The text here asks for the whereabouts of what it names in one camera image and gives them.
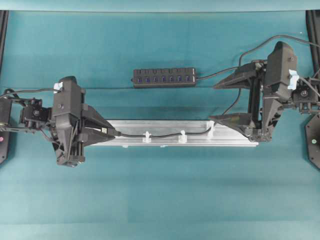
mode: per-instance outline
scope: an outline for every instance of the teal mat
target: teal mat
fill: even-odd
[[[210,88],[223,76],[196,88],[138,90],[132,70],[207,75],[276,34],[308,39],[305,12],[13,11],[0,87],[52,87],[75,75],[106,118],[203,120],[236,97]],[[276,42],[244,62],[266,58]],[[310,48],[285,42],[299,73],[312,74]],[[235,111],[246,111],[244,92]],[[34,96],[52,104],[52,93]],[[307,118],[286,110],[272,142],[256,148],[92,146],[76,168],[57,166],[40,134],[13,134],[0,166],[1,239],[318,239],[320,172],[307,159]]]
[[[319,9],[318,0],[1,0],[0,9],[65,12],[254,12]]]

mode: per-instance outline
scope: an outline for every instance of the cable connector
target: cable connector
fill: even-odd
[[[146,131],[145,134],[143,135],[145,135],[145,137],[142,139],[142,142],[147,144],[151,143],[151,138],[150,138],[151,134],[148,131]]]
[[[178,136],[178,142],[180,144],[186,144],[188,141],[188,137],[186,135],[186,132],[184,130],[182,130],[180,133],[181,133],[181,135]]]
[[[215,122],[210,120],[206,123],[206,129],[210,129],[208,132],[206,138],[207,139],[212,139],[214,137],[214,131],[215,131]]]

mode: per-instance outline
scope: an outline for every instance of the white cable clip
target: white cable clip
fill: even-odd
[[[148,131],[146,131],[145,134],[143,135],[145,135],[145,137],[142,138],[142,142],[147,144],[151,143],[151,138],[150,138],[151,134]]]
[[[63,81],[62,82],[57,82],[57,83],[55,83],[53,85],[53,89],[54,90],[61,90],[63,88],[63,86],[64,86],[64,82]]]
[[[180,144],[186,144],[187,141],[188,141],[188,138],[187,138],[186,132],[184,130],[182,130],[181,135],[178,136],[178,142]]]
[[[296,90],[297,88],[297,81],[300,79],[297,71],[289,69],[290,74],[290,83],[288,85],[288,89]]]
[[[215,131],[215,122],[210,120],[206,122],[206,129],[209,129],[210,131],[208,132],[206,138],[207,139],[212,139],[214,137],[214,131]]]

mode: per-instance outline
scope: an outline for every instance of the screw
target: screw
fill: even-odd
[[[33,111],[33,115],[39,116],[39,115],[40,115],[40,111],[39,111],[39,110],[34,110],[34,111]]]
[[[307,90],[302,90],[300,92],[300,95],[305,98],[306,96],[308,96],[308,91]]]

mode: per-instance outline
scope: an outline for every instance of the aluminum rail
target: aluminum rail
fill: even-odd
[[[94,146],[229,146],[255,147],[257,142],[250,142],[237,131],[217,124],[213,128],[213,121],[205,120],[108,120],[117,131],[130,135],[141,135],[148,132],[152,135],[166,135],[181,131],[200,133],[212,127],[213,131],[204,135],[174,136],[168,138],[130,138],[116,137],[114,140],[96,143]]]

